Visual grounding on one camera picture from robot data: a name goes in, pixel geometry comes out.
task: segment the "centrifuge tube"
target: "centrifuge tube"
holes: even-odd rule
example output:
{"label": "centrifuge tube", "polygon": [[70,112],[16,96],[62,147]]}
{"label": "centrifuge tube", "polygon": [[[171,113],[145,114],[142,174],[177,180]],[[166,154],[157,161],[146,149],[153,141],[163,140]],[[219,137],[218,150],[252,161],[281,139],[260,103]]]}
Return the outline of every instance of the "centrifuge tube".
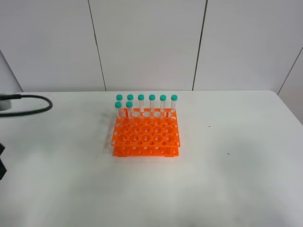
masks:
{"label": "centrifuge tube", "polygon": [[118,109],[118,119],[122,119],[122,113],[123,113],[122,104],[120,102],[116,102],[115,108]]}
{"label": "centrifuge tube", "polygon": [[127,108],[127,115],[128,115],[128,119],[131,122],[134,119],[133,116],[133,103],[132,102],[127,102],[126,103],[126,108]]}
{"label": "centrifuge tube", "polygon": [[165,111],[165,101],[166,101],[166,95],[160,96],[161,104],[160,104],[160,112],[164,113]]}
{"label": "centrifuge tube", "polygon": [[176,102],[177,102],[178,96],[177,95],[172,95],[171,96],[171,106],[170,106],[170,111],[173,113],[176,110]]}
{"label": "centrifuge tube", "polygon": [[132,94],[129,94],[127,96],[127,100],[128,100],[128,102],[132,102],[132,104],[133,104],[133,111],[134,111],[134,96]]}
{"label": "centrifuge tube", "polygon": [[155,95],[150,95],[150,112],[153,113],[155,111],[155,99],[156,96]]}
{"label": "centrifuge tube", "polygon": [[116,96],[116,99],[117,99],[117,101],[118,101],[118,102],[120,102],[120,103],[121,103],[122,108],[123,108],[123,101],[122,101],[123,96],[122,96],[122,95],[117,95],[117,96]]}
{"label": "centrifuge tube", "polygon": [[144,95],[138,95],[140,112],[144,112]]}

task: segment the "white table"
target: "white table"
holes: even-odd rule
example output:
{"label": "white table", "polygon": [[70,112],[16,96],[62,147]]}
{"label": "white table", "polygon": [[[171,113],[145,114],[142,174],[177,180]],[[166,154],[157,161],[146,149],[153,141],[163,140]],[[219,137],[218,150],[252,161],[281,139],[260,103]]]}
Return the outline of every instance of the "white table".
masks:
{"label": "white table", "polygon": [[0,226],[303,226],[303,126],[273,92],[143,92],[179,97],[175,158],[112,156],[118,92],[38,94],[0,119]]}

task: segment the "orange plastic rack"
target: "orange plastic rack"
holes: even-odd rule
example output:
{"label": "orange plastic rack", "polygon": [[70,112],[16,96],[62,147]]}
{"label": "orange plastic rack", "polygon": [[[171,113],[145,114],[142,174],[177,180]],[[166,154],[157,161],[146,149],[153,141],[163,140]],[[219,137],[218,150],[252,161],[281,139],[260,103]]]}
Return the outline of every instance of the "orange plastic rack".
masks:
{"label": "orange plastic rack", "polygon": [[111,145],[115,147],[114,156],[179,156],[180,147],[177,112],[165,109],[164,115],[160,109],[150,113],[149,108],[144,113],[139,108],[134,109],[134,119],[130,121],[127,109],[124,117],[116,120]]}

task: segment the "black cord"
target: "black cord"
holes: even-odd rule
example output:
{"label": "black cord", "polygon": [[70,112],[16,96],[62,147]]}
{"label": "black cord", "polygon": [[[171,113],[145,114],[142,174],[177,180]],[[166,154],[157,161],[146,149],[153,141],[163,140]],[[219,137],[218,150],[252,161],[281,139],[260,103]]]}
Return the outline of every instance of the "black cord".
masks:
{"label": "black cord", "polygon": [[48,107],[37,109],[37,110],[30,110],[30,111],[24,111],[24,112],[12,112],[12,113],[0,113],[0,117],[17,117],[17,116],[26,116],[26,115],[32,115],[32,114],[38,114],[42,112],[46,112],[50,110],[53,107],[53,103],[51,100],[49,100],[46,97],[43,96],[36,96],[36,95],[0,95],[0,101],[2,100],[10,100],[10,99],[21,99],[21,98],[39,98],[43,99],[48,102]]}

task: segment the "teal cap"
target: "teal cap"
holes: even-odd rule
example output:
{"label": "teal cap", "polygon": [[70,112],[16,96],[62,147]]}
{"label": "teal cap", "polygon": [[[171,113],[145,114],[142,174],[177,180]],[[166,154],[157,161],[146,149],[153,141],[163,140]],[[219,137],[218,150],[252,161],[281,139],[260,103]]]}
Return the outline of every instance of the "teal cap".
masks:
{"label": "teal cap", "polygon": [[172,101],[177,101],[178,100],[178,96],[177,95],[172,95],[171,96],[171,100]]}
{"label": "teal cap", "polygon": [[116,99],[117,99],[118,101],[121,101],[121,100],[123,99],[123,96],[122,96],[122,95],[117,95],[117,96],[116,96]]}
{"label": "teal cap", "polygon": [[134,99],[134,96],[132,95],[132,94],[129,94],[128,96],[127,96],[127,100],[133,100]]}
{"label": "teal cap", "polygon": [[127,102],[127,103],[126,103],[126,107],[127,107],[127,108],[133,107],[133,103],[132,103],[132,102]]}
{"label": "teal cap", "polygon": [[138,95],[138,99],[139,99],[140,101],[144,100],[144,95]]}
{"label": "teal cap", "polygon": [[150,95],[150,100],[155,100],[156,96],[155,95]]}
{"label": "teal cap", "polygon": [[115,102],[115,108],[119,109],[122,107],[122,104],[120,102]]}
{"label": "teal cap", "polygon": [[161,96],[160,96],[160,100],[161,100],[161,101],[166,101],[166,95],[161,95]]}

